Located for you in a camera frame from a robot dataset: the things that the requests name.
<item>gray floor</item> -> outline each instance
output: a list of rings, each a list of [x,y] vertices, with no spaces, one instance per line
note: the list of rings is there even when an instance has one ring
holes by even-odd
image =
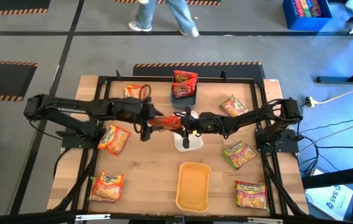
[[[0,18],[0,30],[68,30],[77,0],[53,1],[48,14]],[[220,8],[192,6],[200,30],[288,31],[283,10],[277,1],[222,2]],[[236,10],[233,4],[239,5]],[[136,4],[105,0],[86,1],[78,30],[123,31],[133,18]],[[340,4],[332,4],[334,19],[323,31],[346,30],[349,18]],[[159,6],[154,30],[178,30],[166,6]],[[0,60],[37,62],[39,67],[26,98],[47,93],[57,69],[65,37],[0,37]],[[267,78],[279,79],[284,97],[303,100],[313,96],[326,100],[353,90],[353,85],[320,85],[318,75],[348,77],[353,74],[353,37],[199,37],[182,36],[108,36],[74,37],[60,80],[57,96],[73,98],[80,75],[132,75],[135,63],[261,61]],[[34,130],[24,119],[21,103],[0,102],[0,215],[7,212],[21,176]],[[301,130],[353,118],[353,94],[315,108],[305,109]],[[335,126],[306,133],[318,139],[348,127]],[[49,124],[46,131],[60,127]],[[307,142],[300,142],[305,147]],[[353,129],[319,143],[322,146],[353,146]],[[44,137],[37,162],[22,204],[21,212],[45,210],[52,185],[53,164],[59,155],[60,142]],[[353,167],[353,150],[323,149],[337,168]],[[314,155],[310,148],[300,161]],[[323,159],[318,166],[334,171]]]

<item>wooden table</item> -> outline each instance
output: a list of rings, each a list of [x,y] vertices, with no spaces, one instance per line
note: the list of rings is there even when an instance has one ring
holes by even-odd
[[[77,90],[76,99],[92,100],[98,77],[83,75]],[[278,80],[264,80],[267,99],[281,98],[282,92]],[[149,84],[152,87],[152,101],[159,111],[170,115],[174,109],[170,103],[170,85],[168,82],[115,82],[111,83],[110,97],[122,97],[121,88],[127,84]],[[252,96],[248,84],[237,83],[199,83],[197,104],[193,110],[199,114],[212,111],[217,114],[226,113],[219,109],[219,104],[231,95],[236,96],[248,109],[253,110]],[[87,119],[85,115],[74,115],[79,119]],[[215,134],[202,135],[204,146],[198,151],[179,153],[175,149],[173,133],[153,133],[147,142],[139,140],[131,124],[118,121],[107,122],[126,128],[131,132],[126,146],[119,156],[100,150],[95,175],[102,170],[112,175],[125,175],[121,201],[114,204],[106,202],[90,202],[89,212],[101,213],[134,213],[159,215],[197,215],[184,212],[175,204],[179,167],[183,162],[199,162],[211,168],[209,181],[209,209],[204,215],[230,216],[267,216],[265,210],[237,208],[235,205],[235,180],[264,184],[264,172],[260,155],[250,160],[238,171],[233,171],[221,155],[221,151],[243,139],[252,149],[256,149],[255,125],[240,128],[228,140]],[[81,149],[71,149],[58,164],[52,192],[48,201],[48,209],[57,206],[75,183],[81,158]],[[292,154],[278,153],[278,161],[283,185],[292,199],[306,213],[306,204],[300,172]],[[78,208],[82,207],[85,184],[81,188]],[[276,211],[280,213],[280,203],[276,188],[273,186]]]

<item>ramen package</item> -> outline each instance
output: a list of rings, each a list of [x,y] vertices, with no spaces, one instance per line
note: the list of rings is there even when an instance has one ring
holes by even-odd
[[[243,140],[238,141],[234,146],[222,152],[233,169],[238,170],[246,162],[256,156],[256,153]]]
[[[139,92],[142,89],[140,85],[127,85],[122,89],[124,97],[134,97],[140,99]],[[142,98],[146,97],[146,89],[142,90]]]
[[[266,185],[250,184],[236,180],[236,205],[240,208],[267,210]]]
[[[149,124],[158,130],[176,130],[182,127],[181,119],[175,115],[151,119]]]
[[[98,149],[106,149],[108,153],[118,155],[124,148],[130,132],[110,125],[98,144]]]
[[[124,175],[109,175],[102,170],[101,175],[96,179],[91,196],[107,202],[120,200],[123,180]]]
[[[248,111],[248,109],[233,95],[221,105],[219,105],[219,107],[226,110],[226,112],[228,112],[233,117],[242,115]]]
[[[174,82],[171,85],[173,97],[193,96],[195,94],[197,80],[197,73],[174,71]]]
[[[91,193],[89,195],[89,200],[90,201],[94,201],[94,202],[109,202],[109,203],[114,203],[116,200],[113,199],[109,199],[106,197],[102,197],[99,195],[94,194],[94,187],[95,187],[95,183],[96,180],[98,179],[97,177],[90,177],[90,179],[92,180],[92,185],[91,185]]]

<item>blue plastic bin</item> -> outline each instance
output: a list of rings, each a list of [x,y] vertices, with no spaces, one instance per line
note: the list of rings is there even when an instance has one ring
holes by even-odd
[[[327,0],[318,0],[321,17],[299,17],[295,14],[294,0],[284,0],[283,8],[287,26],[290,30],[320,31],[331,20],[331,12]]]

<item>yellow plastic tray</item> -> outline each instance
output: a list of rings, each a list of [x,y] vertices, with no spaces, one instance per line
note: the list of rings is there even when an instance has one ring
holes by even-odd
[[[211,169],[205,164],[184,162],[179,169],[176,205],[190,212],[208,210],[208,182]]]

